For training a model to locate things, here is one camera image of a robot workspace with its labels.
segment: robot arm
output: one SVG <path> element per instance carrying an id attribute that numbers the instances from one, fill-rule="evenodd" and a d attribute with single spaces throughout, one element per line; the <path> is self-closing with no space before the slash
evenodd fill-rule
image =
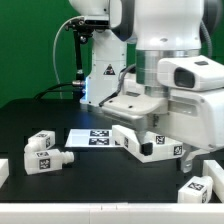
<path id="1" fill-rule="evenodd" d="M 103 111 L 132 123 L 141 145 L 135 155 L 142 154 L 141 161 L 155 161 L 152 148 L 156 143 L 153 147 L 147 144 L 151 141 L 147 131 L 183 142 L 185 160 L 192 153 L 196 155 L 195 151 L 205 153 L 224 147 L 224 66 L 199 56 L 200 23 L 204 12 L 210 11 L 206 8 L 210 2 L 214 3 L 110 1 L 111 29 L 121 40 L 136 39 L 136 85 L 142 85 L 144 94 L 115 97 L 104 104 Z M 210 31 L 217 25 L 214 21 Z M 122 138 L 118 142 L 123 141 L 124 146 L 132 140 L 125 135 Z M 147 146 L 152 155 L 144 155 L 150 151 L 145 150 Z"/>

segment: white cylinder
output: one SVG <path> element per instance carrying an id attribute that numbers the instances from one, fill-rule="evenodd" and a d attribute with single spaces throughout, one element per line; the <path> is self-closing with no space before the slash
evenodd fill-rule
<path id="1" fill-rule="evenodd" d="M 62 164 L 71 162 L 74 162 L 74 154 L 61 153 L 58 149 L 24 154 L 24 166 L 28 175 L 61 170 Z"/>
<path id="2" fill-rule="evenodd" d="M 38 152 L 51 148 L 55 144 L 54 131 L 40 131 L 28 139 L 28 144 L 25 146 L 25 152 Z"/>
<path id="3" fill-rule="evenodd" d="M 200 49 L 204 0 L 136 0 L 137 50 Z"/>
<path id="4" fill-rule="evenodd" d="M 72 7 L 81 15 L 108 14 L 109 0 L 69 0 Z"/>

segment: white cube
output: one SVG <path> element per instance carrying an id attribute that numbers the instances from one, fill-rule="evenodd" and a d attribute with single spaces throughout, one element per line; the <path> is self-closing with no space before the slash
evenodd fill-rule
<path id="1" fill-rule="evenodd" d="M 9 176 L 8 159 L 0 159 L 0 188 Z"/>
<path id="2" fill-rule="evenodd" d="M 211 177 L 192 177 L 179 191 L 178 203 L 208 203 L 212 196 Z"/>

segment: white object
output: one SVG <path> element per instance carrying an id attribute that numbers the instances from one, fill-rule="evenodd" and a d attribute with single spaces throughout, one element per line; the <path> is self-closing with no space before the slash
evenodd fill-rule
<path id="1" fill-rule="evenodd" d="M 108 0 L 69 2 L 86 20 L 109 20 Z M 127 43 L 110 30 L 94 31 L 92 39 L 92 71 L 85 80 L 85 96 L 80 103 L 83 109 L 101 112 L 99 103 L 117 90 L 119 74 L 126 67 Z"/>
<path id="2" fill-rule="evenodd" d="M 122 22 L 120 0 L 110 1 L 110 24 Z M 204 0 L 135 0 L 133 35 L 137 50 L 189 50 L 201 48 L 200 22 Z"/>
<path id="3" fill-rule="evenodd" d="M 211 200 L 213 180 L 209 176 L 192 177 L 179 191 L 178 203 L 208 203 Z"/>
<path id="4" fill-rule="evenodd" d="M 65 147 L 112 148 L 117 145 L 109 129 L 71 129 Z"/>
<path id="5" fill-rule="evenodd" d="M 81 15 L 108 14 L 108 0 L 69 0 L 72 7 Z"/>
<path id="6" fill-rule="evenodd" d="M 60 152 L 58 149 L 24 154 L 24 165 L 28 175 L 61 170 L 62 164 L 74 162 L 72 152 Z"/>
<path id="7" fill-rule="evenodd" d="M 126 51 L 127 44 L 110 30 L 94 31 L 92 71 L 85 80 L 85 96 L 80 100 L 83 106 L 98 109 L 99 103 L 117 90 L 119 74 L 126 67 Z"/>
<path id="8" fill-rule="evenodd" d="M 0 159 L 0 188 L 9 176 L 8 159 Z"/>
<path id="9" fill-rule="evenodd" d="M 210 176 L 213 181 L 213 190 L 224 203 L 224 170 L 215 160 L 205 160 L 203 164 L 203 176 Z"/>
<path id="10" fill-rule="evenodd" d="M 206 91 L 224 86 L 224 66 L 204 56 L 161 59 L 158 63 L 158 81 L 164 86 L 189 90 L 189 88 L 179 87 L 175 84 L 177 69 L 190 72 L 193 75 L 190 79 L 194 79 L 191 80 L 194 82 L 194 86 L 190 90 Z"/>
<path id="11" fill-rule="evenodd" d="M 222 204 L 0 204 L 1 223 L 223 224 Z"/>
<path id="12" fill-rule="evenodd" d="M 151 155 L 145 156 L 141 153 L 141 145 L 133 130 L 120 125 L 113 125 L 112 133 L 115 141 L 142 163 L 176 159 L 182 157 L 185 152 L 181 142 L 152 132 L 147 132 L 145 140 L 153 144 L 153 149 Z"/>
<path id="13" fill-rule="evenodd" d="M 38 152 L 49 149 L 55 144 L 54 131 L 40 131 L 28 139 L 28 144 L 25 146 L 25 152 Z"/>

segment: black tabletop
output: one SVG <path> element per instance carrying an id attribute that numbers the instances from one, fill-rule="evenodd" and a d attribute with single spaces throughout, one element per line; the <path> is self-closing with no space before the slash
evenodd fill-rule
<path id="1" fill-rule="evenodd" d="M 0 203 L 175 203 L 178 189 L 192 176 L 201 176 L 203 159 L 224 166 L 223 150 L 196 157 L 193 170 L 183 174 L 179 160 L 143 164 L 122 148 L 73 148 L 75 162 L 62 170 L 26 174 L 24 147 L 38 131 L 55 131 L 54 148 L 68 151 L 64 146 L 70 129 L 111 129 L 113 124 L 103 115 L 80 110 L 73 100 L 8 103 L 0 109 L 0 158 L 9 159 L 10 176 L 0 189 Z M 218 201 L 215 195 L 212 201 Z"/>

